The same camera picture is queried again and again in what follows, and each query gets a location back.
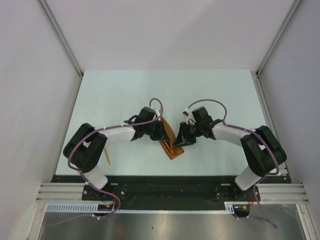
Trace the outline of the orange cloth napkin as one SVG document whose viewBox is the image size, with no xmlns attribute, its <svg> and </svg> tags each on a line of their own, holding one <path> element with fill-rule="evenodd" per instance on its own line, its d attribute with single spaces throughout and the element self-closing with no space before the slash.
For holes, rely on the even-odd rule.
<svg viewBox="0 0 320 240">
<path fill-rule="evenodd" d="M 161 121 L 164 125 L 164 129 L 168 135 L 169 141 L 161 140 L 160 145 L 162 146 L 164 152 L 167 154 L 167 156 L 170 158 L 170 160 L 173 160 L 173 159 L 181 156 L 185 151 L 180 146 L 174 146 L 174 143 L 177 139 L 175 133 L 173 132 L 169 123 L 163 117 L 161 117 Z"/>
</svg>

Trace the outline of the orange wooden spoon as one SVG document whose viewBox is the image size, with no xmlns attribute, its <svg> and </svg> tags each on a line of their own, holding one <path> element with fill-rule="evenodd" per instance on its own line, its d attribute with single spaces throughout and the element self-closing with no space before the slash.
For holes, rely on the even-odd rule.
<svg viewBox="0 0 320 240">
<path fill-rule="evenodd" d="M 107 148 L 104 147 L 104 154 L 105 154 L 105 157 L 107 159 L 107 162 L 108 162 L 108 165 L 111 166 L 111 161 L 110 161 L 110 157 L 109 157 L 109 154 L 108 154 L 108 151 L 107 151 Z"/>
</svg>

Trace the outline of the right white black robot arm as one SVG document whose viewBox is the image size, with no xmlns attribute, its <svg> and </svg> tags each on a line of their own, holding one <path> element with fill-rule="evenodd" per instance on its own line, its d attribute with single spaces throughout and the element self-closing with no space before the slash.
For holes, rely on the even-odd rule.
<svg viewBox="0 0 320 240">
<path fill-rule="evenodd" d="M 249 194 L 249 188 L 287 160 L 287 154 L 269 127 L 247 129 L 225 123 L 222 119 L 213 120 L 205 107 L 183 112 L 186 121 L 181 122 L 175 147 L 190 146 L 198 137 L 225 141 L 243 149 L 247 167 L 235 178 L 230 188 L 231 196 L 242 201 Z"/>
</svg>

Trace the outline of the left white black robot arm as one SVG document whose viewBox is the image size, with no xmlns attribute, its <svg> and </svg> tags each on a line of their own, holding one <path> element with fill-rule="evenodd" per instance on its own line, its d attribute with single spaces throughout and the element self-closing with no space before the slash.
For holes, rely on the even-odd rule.
<svg viewBox="0 0 320 240">
<path fill-rule="evenodd" d="M 93 185 L 93 194 L 100 200 L 110 196 L 108 178 L 100 170 L 98 163 L 106 145 L 135 141 L 144 135 L 153 141 L 168 142 L 164 123 L 161 120 L 163 108 L 145 106 L 138 115 L 123 124 L 94 128 L 89 123 L 82 124 L 64 147 L 62 154 L 68 159 L 68 166 L 76 169 L 84 180 Z"/>
</svg>

